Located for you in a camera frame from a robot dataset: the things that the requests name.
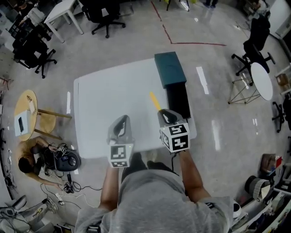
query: floor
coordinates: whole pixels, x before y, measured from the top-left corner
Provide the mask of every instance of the floor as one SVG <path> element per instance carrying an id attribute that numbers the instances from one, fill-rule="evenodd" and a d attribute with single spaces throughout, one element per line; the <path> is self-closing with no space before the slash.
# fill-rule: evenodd
<path id="1" fill-rule="evenodd" d="M 49 65 L 43 80 L 34 70 L 26 70 L 21 65 L 14 64 L 10 73 L 14 82 L 5 93 L 4 113 L 1 118 L 7 140 L 3 153 L 4 162 L 8 157 L 7 149 L 12 151 L 13 157 L 18 143 L 14 136 L 13 112 L 17 99 L 24 90 L 32 89 L 36 93 L 39 107 L 52 107 L 56 112 L 65 113 L 67 92 L 73 94 L 74 79 L 105 68 L 152 58 L 156 53 L 168 51 L 177 53 L 187 77 L 186 88 L 197 128 L 197 138 L 191 141 L 191 153 L 205 188 L 211 195 L 238 198 L 247 178 L 252 174 L 256 175 L 263 153 L 286 156 L 289 133 L 287 124 L 284 124 L 278 134 L 271 120 L 274 114 L 272 101 L 282 101 L 274 74 L 288 65 L 279 42 L 269 36 L 262 51 L 263 56 L 270 52 L 276 61 L 275 65 L 268 62 L 274 90 L 273 99 L 265 101 L 260 97 L 248 105 L 229 105 L 227 102 L 231 82 L 239 78 L 235 76 L 235 72 L 241 67 L 238 60 L 231 59 L 231 55 L 243 55 L 243 42 L 250 34 L 248 30 L 244 30 L 246 25 L 242 13 L 223 4 L 218 4 L 214 10 L 208 9 L 200 2 L 191 5 L 190 12 L 182 10 L 174 2 L 169 11 L 166 11 L 164 2 L 153 2 L 154 4 L 145 0 L 135 2 L 134 14 L 121 19 L 126 23 L 126 28 L 111 26 L 109 39 L 105 38 L 105 29 L 92 35 L 90 31 L 96 25 L 82 14 L 77 20 L 85 32 L 83 35 L 63 18 L 56 20 L 55 25 L 65 43 L 61 44 L 55 36 L 48 43 L 51 49 L 57 51 L 53 58 L 58 63 Z M 129 11 L 128 6 L 125 4 L 122 7 Z M 196 70 L 200 66 L 205 74 L 208 94 Z M 254 87 L 249 87 L 247 91 L 251 93 L 252 88 Z M 68 145 L 77 148 L 74 118 L 58 119 L 53 133 L 60 135 Z M 167 155 L 160 155 L 158 159 L 168 166 L 171 165 Z M 79 174 L 73 174 L 72 179 L 82 186 L 100 188 L 105 176 L 106 160 L 83 159 Z M 179 172 L 177 158 L 174 159 L 174 168 Z M 45 198 L 40 184 L 24 176 L 14 161 L 11 170 L 18 192 L 13 191 L 15 197 L 26 194 L 28 206 Z M 57 192 L 54 188 L 48 189 L 53 193 Z M 86 194 L 89 204 L 98 206 L 100 192 L 84 189 L 78 194 L 81 193 Z M 87 206 L 84 196 L 63 199 L 81 207 Z M 77 210 L 73 204 L 66 203 L 64 207 L 60 207 L 60 215 L 68 223 L 74 224 Z"/>

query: gray t-shirt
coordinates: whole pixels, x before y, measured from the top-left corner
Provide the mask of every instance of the gray t-shirt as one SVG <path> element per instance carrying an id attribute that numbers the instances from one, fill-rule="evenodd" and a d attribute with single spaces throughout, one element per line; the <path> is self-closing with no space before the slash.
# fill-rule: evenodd
<path id="1" fill-rule="evenodd" d="M 75 232 L 99 225 L 102 233 L 226 233 L 232 222 L 231 198 L 204 198 L 193 203 L 181 178 L 163 170 L 127 176 L 118 208 L 86 208 L 78 213 Z"/>

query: black office chair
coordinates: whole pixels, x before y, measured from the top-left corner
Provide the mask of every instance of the black office chair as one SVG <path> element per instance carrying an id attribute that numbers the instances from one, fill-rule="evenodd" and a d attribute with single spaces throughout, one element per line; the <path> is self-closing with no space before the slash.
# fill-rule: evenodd
<path id="1" fill-rule="evenodd" d="M 267 73 L 270 72 L 270 69 L 267 65 L 267 61 L 272 60 L 275 64 L 275 61 L 270 53 L 268 53 L 268 57 L 264 58 L 260 51 L 264 48 L 265 42 L 267 37 L 270 33 L 270 23 L 267 17 L 260 16 L 259 19 L 253 19 L 251 22 L 251 36 L 249 40 L 244 43 L 244 50 L 246 54 L 240 58 L 236 54 L 231 56 L 232 59 L 235 57 L 240 60 L 245 66 L 241 68 L 237 73 L 236 76 L 240 75 L 244 69 L 248 69 L 249 73 L 251 74 L 251 64 L 254 62 L 259 63 L 262 67 L 265 68 Z"/>
<path id="2" fill-rule="evenodd" d="M 278 110 L 278 115 L 272 118 L 272 121 L 279 119 L 279 129 L 277 133 L 281 131 L 282 124 L 285 120 L 288 122 L 289 129 L 291 130 L 291 99 L 289 94 L 285 95 L 283 108 L 282 104 L 278 105 L 276 102 L 273 102 L 273 105 L 275 105 Z"/>
<path id="3" fill-rule="evenodd" d="M 49 53 L 47 45 L 34 33 L 29 34 L 25 41 L 15 40 L 13 43 L 14 47 L 14 60 L 17 63 L 22 64 L 27 68 L 36 68 L 35 73 L 39 73 L 41 67 L 41 76 L 45 78 L 44 68 L 45 64 L 53 61 L 55 64 L 57 61 L 55 59 L 49 59 L 55 50 L 52 49 Z M 39 58 L 36 57 L 35 52 L 39 52 Z"/>
<path id="4" fill-rule="evenodd" d="M 109 25 L 122 25 L 123 28 L 126 27 L 125 23 L 115 22 L 113 20 L 119 19 L 119 3 L 117 1 L 92 1 L 92 0 L 80 0 L 84 5 L 82 11 L 85 13 L 88 20 L 93 23 L 99 23 L 91 33 L 95 34 L 95 31 L 106 26 L 106 38 L 109 38 Z M 105 8 L 108 12 L 108 15 L 102 15 L 102 9 Z"/>

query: white table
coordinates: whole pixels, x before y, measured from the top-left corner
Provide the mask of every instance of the white table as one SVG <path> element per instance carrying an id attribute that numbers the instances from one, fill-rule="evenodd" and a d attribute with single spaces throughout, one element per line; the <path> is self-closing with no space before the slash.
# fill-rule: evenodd
<path id="1" fill-rule="evenodd" d="M 259 63 L 254 62 L 251 64 L 251 77 L 244 78 L 244 79 L 241 78 L 239 80 L 233 81 L 232 90 L 236 82 L 240 82 L 240 81 L 244 82 L 244 88 L 242 88 L 235 97 L 231 98 L 230 96 L 230 100 L 228 101 L 229 104 L 242 104 L 242 103 L 248 104 L 254 101 L 255 99 L 259 98 L 260 96 L 263 97 L 263 99 L 269 101 L 273 97 L 273 85 L 272 85 L 271 79 L 267 71 L 264 69 L 264 67 L 262 67 Z M 256 87 L 255 91 L 253 92 L 251 96 L 244 97 L 244 95 L 242 94 L 242 91 L 244 89 L 249 89 L 250 83 L 252 82 Z M 235 98 L 238 95 L 241 95 L 242 98 L 239 100 L 235 100 Z"/>
<path id="2" fill-rule="evenodd" d="M 55 7 L 53 8 L 53 10 L 50 12 L 50 14 L 47 16 L 47 18 L 45 20 L 45 23 L 47 24 L 47 26 L 52 30 L 52 32 L 56 35 L 56 37 L 58 37 L 58 39 L 62 43 L 65 42 L 64 39 L 60 36 L 60 34 L 56 31 L 56 29 L 50 23 L 51 21 L 55 20 L 56 18 L 58 18 L 60 16 L 63 16 L 68 24 L 71 24 L 68 16 L 66 15 L 66 14 L 68 14 L 69 17 L 72 19 L 73 23 L 75 24 L 76 28 L 78 29 L 78 31 L 81 34 L 84 34 L 84 32 L 80 28 L 76 18 L 74 17 L 74 15 L 71 11 L 71 8 L 72 8 L 74 2 L 75 2 L 75 0 L 64 0 L 64 1 L 60 2 L 59 4 L 55 5 Z"/>
<path id="3" fill-rule="evenodd" d="M 109 153 L 108 127 L 124 114 L 130 117 L 135 152 L 164 147 L 150 91 L 161 108 L 168 108 L 166 91 L 154 59 L 115 66 L 76 79 L 74 114 L 80 156 L 106 157 Z M 188 123 L 193 139 L 197 132 L 191 108 L 190 114 Z"/>

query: red line on floor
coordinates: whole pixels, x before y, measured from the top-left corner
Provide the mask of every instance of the red line on floor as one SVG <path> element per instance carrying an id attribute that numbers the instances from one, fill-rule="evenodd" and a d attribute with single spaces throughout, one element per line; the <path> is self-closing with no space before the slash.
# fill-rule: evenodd
<path id="1" fill-rule="evenodd" d="M 177 42 L 177 43 L 171 43 L 174 45 L 213 45 L 213 46 L 226 46 L 224 44 L 216 44 L 216 43 L 203 43 L 203 42 Z"/>
<path id="2" fill-rule="evenodd" d="M 162 22 L 162 18 L 161 18 L 161 16 L 160 16 L 160 14 L 159 14 L 159 12 L 158 12 L 158 10 L 157 10 L 155 4 L 154 4 L 152 1 L 151 1 L 151 4 L 153 5 L 154 10 L 156 11 L 156 14 L 157 14 L 158 17 L 160 18 L 160 21 Z M 165 33 L 167 34 L 167 36 L 168 36 L 168 38 L 169 38 L 169 41 L 170 41 L 170 43 L 171 43 L 172 45 L 212 45 L 212 46 L 226 46 L 226 45 L 224 45 L 224 44 L 203 43 L 203 42 L 177 42 L 177 43 L 173 43 L 172 40 L 171 40 L 171 38 L 170 38 L 169 33 L 168 33 L 167 30 L 166 30 L 165 25 L 163 25 L 163 28 L 164 28 Z"/>
<path id="3" fill-rule="evenodd" d="M 171 40 L 171 38 L 170 38 L 170 36 L 169 36 L 169 34 L 168 34 L 168 32 L 167 32 L 167 30 L 166 30 L 166 28 L 165 28 L 164 25 L 163 25 L 163 28 L 164 28 L 165 33 L 167 34 L 167 36 L 168 36 L 168 38 L 169 38 L 170 43 L 173 44 L 173 42 L 172 42 L 172 40 Z"/>
<path id="4" fill-rule="evenodd" d="M 157 14 L 158 17 L 160 18 L 160 21 L 162 22 L 162 18 L 160 17 L 160 14 L 159 14 L 158 10 L 156 9 L 155 4 L 154 4 L 152 1 L 151 1 L 151 4 L 153 5 L 153 7 L 154 7 L 154 9 L 155 9 L 155 11 L 156 11 L 156 14 Z"/>

